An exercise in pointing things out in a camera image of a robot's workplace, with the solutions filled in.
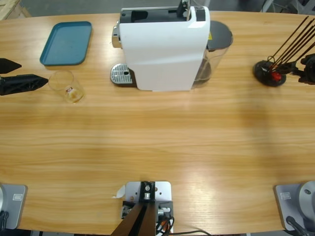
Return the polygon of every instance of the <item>wooden table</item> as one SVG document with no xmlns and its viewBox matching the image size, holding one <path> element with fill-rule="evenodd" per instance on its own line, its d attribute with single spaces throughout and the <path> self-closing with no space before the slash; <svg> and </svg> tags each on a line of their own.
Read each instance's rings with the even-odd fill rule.
<svg viewBox="0 0 315 236">
<path fill-rule="evenodd" d="M 110 234 L 128 181 L 172 184 L 176 231 L 213 234 L 282 229 L 273 186 L 315 179 L 315 87 L 288 77 L 261 85 L 252 66 L 277 50 L 304 16 L 213 12 L 234 42 L 206 87 L 184 92 L 119 88 L 109 80 L 123 51 L 111 45 L 118 14 L 0 22 L 0 56 L 23 65 L 8 75 L 48 78 L 71 70 L 78 104 L 48 86 L 0 98 L 0 182 L 29 191 L 20 228 Z M 39 62 L 54 24 L 90 21 L 85 61 Z"/>
</svg>

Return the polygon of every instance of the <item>clear glass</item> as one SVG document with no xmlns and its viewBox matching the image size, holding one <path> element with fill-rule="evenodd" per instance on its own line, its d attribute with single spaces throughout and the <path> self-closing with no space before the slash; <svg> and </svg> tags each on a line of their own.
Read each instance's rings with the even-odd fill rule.
<svg viewBox="0 0 315 236">
<path fill-rule="evenodd" d="M 84 97 L 84 90 L 70 71 L 55 72 L 48 81 L 49 87 L 67 102 L 76 103 Z"/>
<path fill-rule="evenodd" d="M 206 84 L 211 78 L 214 70 L 217 68 L 222 57 L 226 53 L 228 48 L 218 49 L 212 52 L 206 50 L 197 76 L 193 83 L 193 88 L 200 87 Z"/>
</svg>

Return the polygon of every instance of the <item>coffee machine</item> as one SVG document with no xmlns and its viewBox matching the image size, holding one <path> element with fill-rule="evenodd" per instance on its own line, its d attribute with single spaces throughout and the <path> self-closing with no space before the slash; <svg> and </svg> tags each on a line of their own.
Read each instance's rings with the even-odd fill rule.
<svg viewBox="0 0 315 236">
<path fill-rule="evenodd" d="M 210 79 L 232 44 L 229 28 L 211 21 L 206 6 L 181 0 L 174 7 L 123 8 L 112 44 L 126 63 L 115 65 L 111 81 L 140 90 L 190 90 Z"/>
</svg>

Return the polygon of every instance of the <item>floor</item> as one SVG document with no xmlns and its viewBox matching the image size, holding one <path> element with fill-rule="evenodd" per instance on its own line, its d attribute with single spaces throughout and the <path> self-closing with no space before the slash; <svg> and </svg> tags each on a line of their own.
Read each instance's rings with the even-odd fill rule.
<svg viewBox="0 0 315 236">
<path fill-rule="evenodd" d="M 260 11 L 264 0 L 211 0 L 213 11 Z M 23 0 L 32 16 L 116 13 L 122 7 L 177 6 L 179 0 Z"/>
</svg>

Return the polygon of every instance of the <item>teal tray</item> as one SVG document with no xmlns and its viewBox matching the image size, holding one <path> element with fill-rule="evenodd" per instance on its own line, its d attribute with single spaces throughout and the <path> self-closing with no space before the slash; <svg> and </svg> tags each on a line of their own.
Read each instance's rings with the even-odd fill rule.
<svg viewBox="0 0 315 236">
<path fill-rule="evenodd" d="M 85 59 L 92 32 L 87 21 L 56 24 L 40 56 L 43 65 L 78 65 Z"/>
</svg>

